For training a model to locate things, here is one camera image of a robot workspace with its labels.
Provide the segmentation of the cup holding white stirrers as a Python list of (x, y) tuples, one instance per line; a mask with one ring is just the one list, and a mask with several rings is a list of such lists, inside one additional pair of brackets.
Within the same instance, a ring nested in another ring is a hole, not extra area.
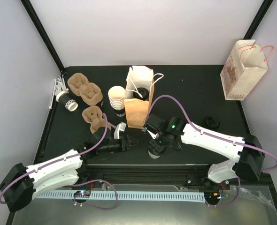
[(78, 103), (69, 95), (67, 90), (59, 92), (55, 100), (70, 112), (73, 112), (78, 108)]

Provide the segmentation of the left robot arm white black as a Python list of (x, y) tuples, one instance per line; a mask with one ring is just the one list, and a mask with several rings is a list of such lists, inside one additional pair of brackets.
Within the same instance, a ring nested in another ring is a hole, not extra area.
[(84, 187), (89, 182), (85, 173), (89, 159), (101, 153), (130, 151), (137, 144), (138, 140), (129, 135), (114, 138), (109, 129), (99, 128), (82, 144), (58, 157), (35, 165), (14, 165), (0, 183), (0, 203), (16, 212), (48, 191), (75, 184)]

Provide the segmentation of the brown paper bag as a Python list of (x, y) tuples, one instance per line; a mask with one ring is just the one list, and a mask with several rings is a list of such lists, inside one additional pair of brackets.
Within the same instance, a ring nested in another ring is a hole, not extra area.
[[(131, 66), (126, 78), (124, 105), (127, 125), (130, 128), (142, 128), (149, 109), (151, 107), (155, 83), (164, 77), (162, 73), (154, 71), (146, 66)], [(133, 98), (133, 93), (138, 88), (149, 91), (149, 100), (142, 101)]]

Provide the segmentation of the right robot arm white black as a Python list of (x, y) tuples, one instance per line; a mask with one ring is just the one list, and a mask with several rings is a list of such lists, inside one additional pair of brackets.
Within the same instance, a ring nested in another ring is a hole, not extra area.
[(143, 132), (152, 138), (148, 142), (148, 154), (154, 159), (168, 148), (180, 151), (182, 144), (199, 146), (226, 157), (226, 161), (210, 165), (202, 176), (202, 185), (207, 189), (229, 179), (252, 182), (260, 178), (265, 153), (260, 151), (262, 146), (254, 135), (246, 138), (224, 135), (185, 123), (178, 117), (166, 122), (153, 114), (146, 120)]

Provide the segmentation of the black plastic cup lid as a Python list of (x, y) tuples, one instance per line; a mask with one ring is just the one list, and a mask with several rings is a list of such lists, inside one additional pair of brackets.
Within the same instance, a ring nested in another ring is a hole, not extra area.
[(172, 148), (173, 148), (174, 150), (176, 150), (176, 151), (180, 151), (180, 150), (182, 149), (182, 147), (181, 147), (181, 145), (180, 145), (179, 142), (174, 142), (174, 143), (172, 144)]

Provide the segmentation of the stack of paper cups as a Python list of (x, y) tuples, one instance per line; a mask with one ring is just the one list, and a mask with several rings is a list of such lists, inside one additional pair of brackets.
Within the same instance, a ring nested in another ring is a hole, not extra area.
[(125, 89), (122, 86), (111, 87), (108, 91), (110, 105), (118, 117), (125, 115), (124, 97)]

